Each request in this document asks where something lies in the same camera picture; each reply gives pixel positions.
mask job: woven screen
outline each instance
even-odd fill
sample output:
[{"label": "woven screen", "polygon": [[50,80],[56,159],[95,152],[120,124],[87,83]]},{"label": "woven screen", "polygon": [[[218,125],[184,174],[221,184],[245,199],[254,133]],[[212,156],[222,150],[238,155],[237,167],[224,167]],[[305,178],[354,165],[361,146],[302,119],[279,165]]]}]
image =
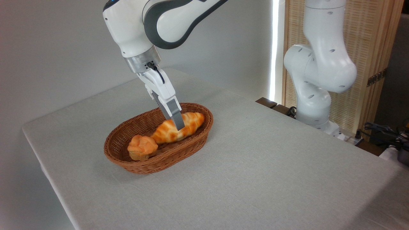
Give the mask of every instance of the woven screen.
[{"label": "woven screen", "polygon": [[[347,0],[344,40],[349,57],[357,67],[354,85],[344,93],[330,93],[330,120],[355,132],[366,121],[375,119],[383,81],[367,87],[369,77],[381,72],[388,60],[395,38],[403,0]],[[308,44],[303,34],[304,0],[286,1],[285,44]],[[290,75],[284,71],[283,103],[297,105]]]}]

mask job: croissant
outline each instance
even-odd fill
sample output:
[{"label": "croissant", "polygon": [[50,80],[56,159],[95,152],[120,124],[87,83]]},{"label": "croissant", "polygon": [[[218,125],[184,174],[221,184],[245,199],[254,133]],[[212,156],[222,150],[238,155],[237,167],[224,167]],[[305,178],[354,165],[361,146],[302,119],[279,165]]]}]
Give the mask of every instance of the croissant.
[{"label": "croissant", "polygon": [[129,156],[133,160],[144,161],[154,155],[158,145],[151,137],[136,135],[128,145]]},{"label": "croissant", "polygon": [[201,113],[187,112],[182,114],[184,128],[177,130],[172,120],[164,121],[151,136],[157,144],[180,141],[196,132],[205,121]]}]

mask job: table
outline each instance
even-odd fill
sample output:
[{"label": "table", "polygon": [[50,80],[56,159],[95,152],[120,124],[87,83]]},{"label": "table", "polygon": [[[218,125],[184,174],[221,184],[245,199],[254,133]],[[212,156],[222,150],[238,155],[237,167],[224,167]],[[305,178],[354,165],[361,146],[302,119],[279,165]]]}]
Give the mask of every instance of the table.
[{"label": "table", "polygon": [[407,229],[409,173],[299,121],[165,69],[180,102],[207,107],[204,147],[137,175],[103,144],[156,107],[138,79],[23,126],[76,229]]}]

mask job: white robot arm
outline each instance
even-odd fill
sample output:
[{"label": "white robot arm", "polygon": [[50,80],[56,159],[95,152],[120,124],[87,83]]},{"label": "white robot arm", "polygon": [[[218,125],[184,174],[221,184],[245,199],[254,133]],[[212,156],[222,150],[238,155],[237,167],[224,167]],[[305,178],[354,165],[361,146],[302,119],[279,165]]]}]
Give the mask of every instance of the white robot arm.
[{"label": "white robot arm", "polygon": [[284,57],[297,94],[297,120],[340,139],[339,126],[329,121],[328,91],[345,92],[357,75],[344,44],[345,4],[346,0],[306,0],[303,31],[310,45],[294,45]]},{"label": "white robot arm", "polygon": [[[176,127],[184,127],[175,90],[158,66],[155,46],[173,49],[227,0],[109,0],[103,16],[129,67]],[[338,135],[328,120],[327,90],[344,92],[356,78],[342,36],[346,0],[306,0],[304,34],[310,45],[294,45],[284,58],[297,92],[297,119]]]},{"label": "white robot arm", "polygon": [[109,0],[105,23],[122,56],[167,119],[184,127],[182,110],[166,73],[159,67],[156,47],[173,49],[193,28],[227,0]]}]

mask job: wicker basket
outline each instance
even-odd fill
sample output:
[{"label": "wicker basket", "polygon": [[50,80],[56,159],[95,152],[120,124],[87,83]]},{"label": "wicker basket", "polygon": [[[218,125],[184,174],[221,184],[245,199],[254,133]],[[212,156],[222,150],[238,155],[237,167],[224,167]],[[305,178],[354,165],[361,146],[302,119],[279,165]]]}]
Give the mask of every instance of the wicker basket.
[{"label": "wicker basket", "polygon": [[113,163],[136,174],[149,174],[164,170],[179,161],[193,155],[206,143],[207,135],[213,124],[212,113],[204,106],[194,103],[181,103],[183,112],[199,112],[204,115],[203,125],[190,137],[171,144],[161,144],[157,154],[146,161],[134,161],[127,150],[133,136],[151,136],[156,128],[165,121],[161,110],[142,113],[115,128],[106,138],[105,156]]}]

